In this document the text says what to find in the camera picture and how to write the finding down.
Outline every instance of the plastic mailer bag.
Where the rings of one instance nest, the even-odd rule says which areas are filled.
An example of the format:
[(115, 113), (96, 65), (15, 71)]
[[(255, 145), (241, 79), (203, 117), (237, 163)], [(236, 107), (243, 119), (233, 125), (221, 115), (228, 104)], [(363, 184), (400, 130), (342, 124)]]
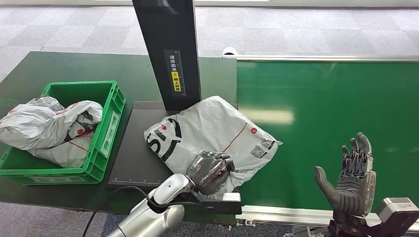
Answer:
[(76, 120), (99, 123), (102, 110), (100, 104), (87, 100), (64, 109), (49, 96), (33, 99), (0, 119), (0, 141), (21, 150), (55, 147), (65, 141)]
[(173, 173), (186, 174), (202, 151), (228, 153), (236, 172), (210, 195), (216, 199), (251, 179), (282, 144), (219, 96), (164, 118), (144, 132), (144, 139)]
[(84, 164), (93, 135), (91, 131), (56, 147), (31, 149), (28, 152), (63, 168), (80, 168)]

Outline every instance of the black cable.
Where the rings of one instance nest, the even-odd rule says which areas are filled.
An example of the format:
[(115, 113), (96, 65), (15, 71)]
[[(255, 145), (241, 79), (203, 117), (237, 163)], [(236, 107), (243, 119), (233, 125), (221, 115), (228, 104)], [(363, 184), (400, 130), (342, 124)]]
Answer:
[(116, 190), (113, 190), (112, 192), (111, 192), (111, 194), (109, 195), (109, 197), (107, 197), (100, 205), (98, 205), (98, 207), (95, 209), (95, 211), (92, 213), (92, 216), (90, 217), (90, 219), (89, 219), (89, 221), (87, 222), (87, 225), (86, 225), (86, 228), (85, 228), (85, 230), (84, 230), (84, 232), (83, 232), (83, 237), (85, 237), (86, 236), (86, 233), (87, 233), (87, 230), (89, 229), (89, 226), (90, 226), (90, 224), (91, 224), (91, 222), (92, 222), (92, 220), (93, 220), (93, 218), (94, 218), (94, 216), (96, 215), (96, 213), (97, 213), (97, 211), (98, 210), (100, 210), (101, 209), (101, 207), (102, 206), (104, 206), (105, 204), (107, 204), (110, 200), (111, 200), (111, 197), (112, 197), (112, 195), (114, 194), (114, 193), (116, 193), (116, 192), (118, 192), (118, 191), (120, 191), (120, 190), (122, 190), (122, 189), (134, 189), (134, 190), (137, 190), (137, 191), (139, 191), (141, 194), (143, 194), (143, 196), (147, 199), (147, 201), (149, 202), (149, 203), (151, 203), (153, 206), (155, 206), (155, 207), (157, 207), (157, 208), (166, 208), (166, 207), (169, 207), (169, 206), (173, 206), (173, 205), (198, 205), (198, 206), (200, 206), (200, 204), (199, 203), (195, 203), (195, 202), (189, 202), (189, 201), (181, 201), (181, 202), (172, 202), (172, 203), (169, 203), (169, 204), (164, 204), (164, 205), (160, 205), (160, 204), (157, 204), (157, 203), (155, 203), (154, 201), (152, 201), (149, 197), (148, 197), (148, 195), (141, 189), (141, 188), (139, 188), (139, 187), (136, 187), (136, 186), (123, 186), (123, 187), (120, 187), (120, 188), (118, 188), (118, 189), (116, 189)]

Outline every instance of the package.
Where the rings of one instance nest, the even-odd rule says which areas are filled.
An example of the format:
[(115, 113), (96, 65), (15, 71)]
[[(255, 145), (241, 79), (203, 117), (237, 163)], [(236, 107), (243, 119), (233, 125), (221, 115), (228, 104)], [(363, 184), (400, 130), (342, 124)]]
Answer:
[(144, 139), (173, 173), (186, 174), (202, 151), (229, 154), (236, 172), (209, 196), (216, 199), (251, 179), (282, 144), (219, 96), (164, 118), (144, 132)]
[(80, 168), (84, 164), (93, 131), (76, 137), (53, 148), (39, 148), (28, 150), (33, 156), (48, 160), (63, 168)]
[(63, 109), (52, 97), (33, 99), (0, 119), (0, 141), (21, 150), (55, 147), (66, 136), (74, 138), (74, 132), (80, 132), (80, 129), (70, 129), (75, 121), (79, 122), (75, 126), (99, 123), (102, 110), (100, 104), (87, 100)]

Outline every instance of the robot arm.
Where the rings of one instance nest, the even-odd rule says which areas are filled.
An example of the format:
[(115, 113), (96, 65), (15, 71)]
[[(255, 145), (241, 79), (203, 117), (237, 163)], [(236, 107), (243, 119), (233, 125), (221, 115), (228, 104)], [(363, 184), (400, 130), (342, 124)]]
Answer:
[(314, 168), (314, 179), (333, 209), (329, 237), (399, 237), (419, 218), (419, 209), (408, 198), (386, 198), (377, 207), (381, 223), (368, 226), (365, 216), (371, 210), (376, 173), (368, 138), (361, 132), (351, 139), (352, 152), (342, 147), (342, 171), (334, 188), (321, 167)]
[(182, 204), (165, 206), (181, 193), (192, 193), (204, 208), (241, 214), (240, 194), (227, 195), (228, 201), (220, 201), (196, 193), (214, 193), (227, 179), (230, 171), (234, 171), (234, 164), (229, 155), (202, 152), (188, 169), (187, 175), (174, 174), (148, 194), (152, 202), (163, 207), (145, 198), (108, 237), (161, 236), (183, 219), (185, 208)]
[[(174, 174), (148, 194), (156, 204), (171, 202), (177, 195), (190, 192), (194, 187), (183, 174)], [(183, 205), (173, 205), (165, 210), (151, 208), (147, 199), (135, 206), (108, 237), (156, 237), (179, 224), (184, 216)]]

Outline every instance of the gray carpet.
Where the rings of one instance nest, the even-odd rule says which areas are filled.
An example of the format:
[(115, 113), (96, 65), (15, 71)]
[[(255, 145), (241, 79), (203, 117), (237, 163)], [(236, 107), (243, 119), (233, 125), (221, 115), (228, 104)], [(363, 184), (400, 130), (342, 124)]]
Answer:
[[(419, 55), (419, 10), (196, 8), (200, 56), (227, 46), (257, 55)], [(147, 54), (130, 6), (0, 7), (0, 81), (29, 51)], [(0, 236), (81, 236), (90, 213), (0, 203)], [(116, 227), (98, 214), (88, 236)], [(167, 236), (282, 236), (289, 226), (225, 231), (182, 223)]]

